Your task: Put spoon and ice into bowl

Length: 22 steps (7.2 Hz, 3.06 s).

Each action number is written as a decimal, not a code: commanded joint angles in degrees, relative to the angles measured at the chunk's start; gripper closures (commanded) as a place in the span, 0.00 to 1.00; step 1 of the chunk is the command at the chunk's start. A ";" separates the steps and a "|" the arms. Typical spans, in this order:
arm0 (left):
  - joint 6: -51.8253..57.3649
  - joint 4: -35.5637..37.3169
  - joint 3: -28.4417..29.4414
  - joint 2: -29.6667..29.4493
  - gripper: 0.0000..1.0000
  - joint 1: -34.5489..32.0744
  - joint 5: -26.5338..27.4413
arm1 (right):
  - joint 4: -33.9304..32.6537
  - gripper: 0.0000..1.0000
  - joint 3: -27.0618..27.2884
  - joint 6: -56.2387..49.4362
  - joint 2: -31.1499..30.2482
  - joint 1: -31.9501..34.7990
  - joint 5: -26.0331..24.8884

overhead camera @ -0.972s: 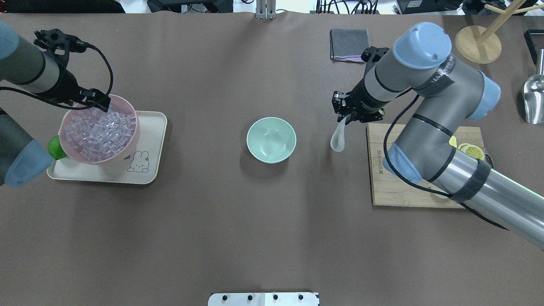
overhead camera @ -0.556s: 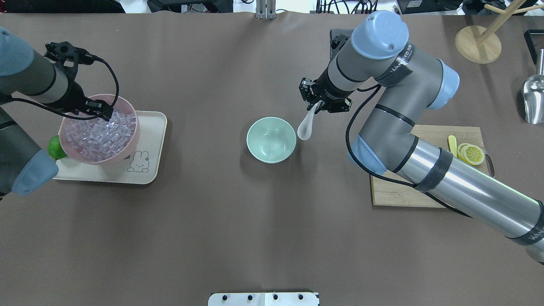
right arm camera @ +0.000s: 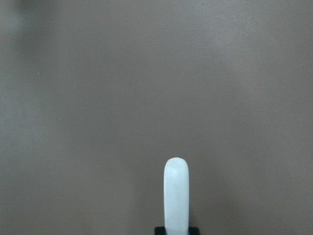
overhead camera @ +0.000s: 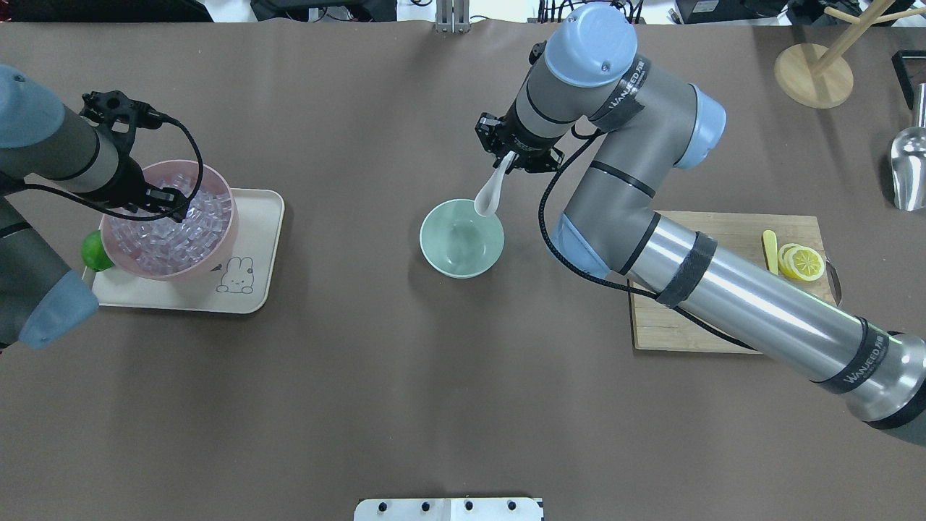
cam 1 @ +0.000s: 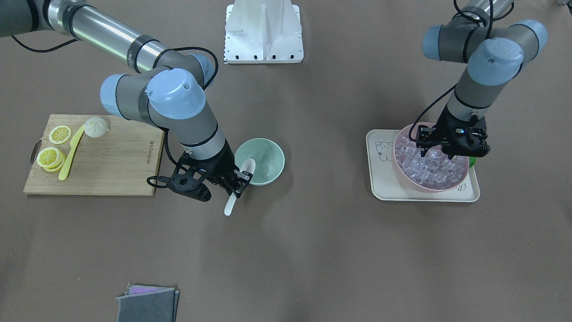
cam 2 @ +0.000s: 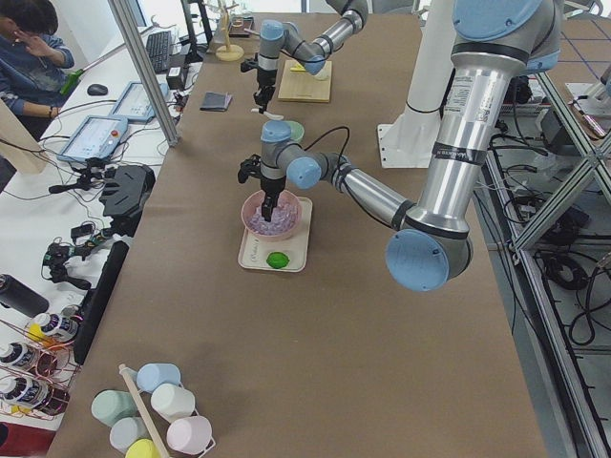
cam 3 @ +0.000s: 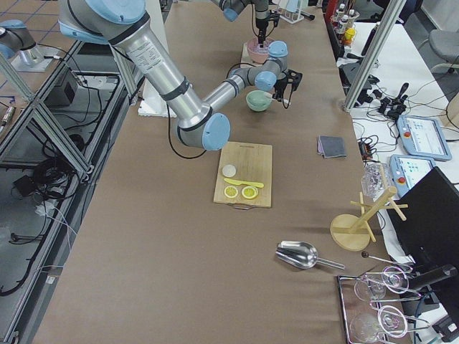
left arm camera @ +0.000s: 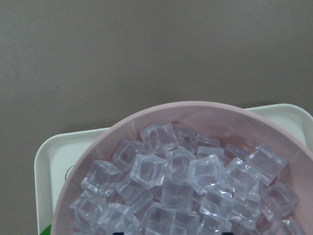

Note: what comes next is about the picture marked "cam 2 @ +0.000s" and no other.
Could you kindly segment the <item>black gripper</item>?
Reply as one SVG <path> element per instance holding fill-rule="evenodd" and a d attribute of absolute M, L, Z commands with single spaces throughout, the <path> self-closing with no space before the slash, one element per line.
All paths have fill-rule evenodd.
<path fill-rule="evenodd" d="M 253 93 L 255 104 L 260 108 L 267 108 L 275 93 L 277 71 L 257 70 L 258 90 Z"/>
<path fill-rule="evenodd" d="M 265 192 L 261 205 L 261 214 L 264 220 L 271 221 L 273 212 L 278 206 L 280 193 L 285 189 L 286 176 L 261 178 L 261 189 Z"/>

